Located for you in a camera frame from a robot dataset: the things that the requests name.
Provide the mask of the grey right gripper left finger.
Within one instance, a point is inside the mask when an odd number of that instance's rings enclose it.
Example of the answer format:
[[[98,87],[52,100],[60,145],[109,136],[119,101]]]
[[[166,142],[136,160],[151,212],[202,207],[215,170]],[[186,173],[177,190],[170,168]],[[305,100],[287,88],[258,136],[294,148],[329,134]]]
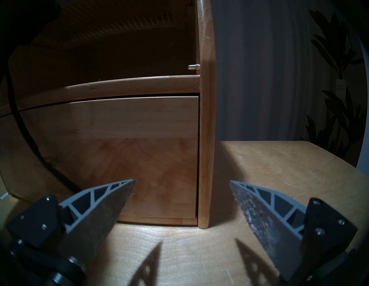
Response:
[[[14,217],[6,257],[14,264],[66,271],[88,266],[124,208],[134,178],[91,187],[58,203],[47,195]]]

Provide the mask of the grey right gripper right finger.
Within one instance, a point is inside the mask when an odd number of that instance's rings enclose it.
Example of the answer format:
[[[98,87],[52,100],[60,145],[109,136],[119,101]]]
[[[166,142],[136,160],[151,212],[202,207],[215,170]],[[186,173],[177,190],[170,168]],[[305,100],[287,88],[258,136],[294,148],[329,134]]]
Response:
[[[304,206],[281,192],[235,180],[230,189],[279,282],[325,282],[347,258],[358,228],[325,201]]]

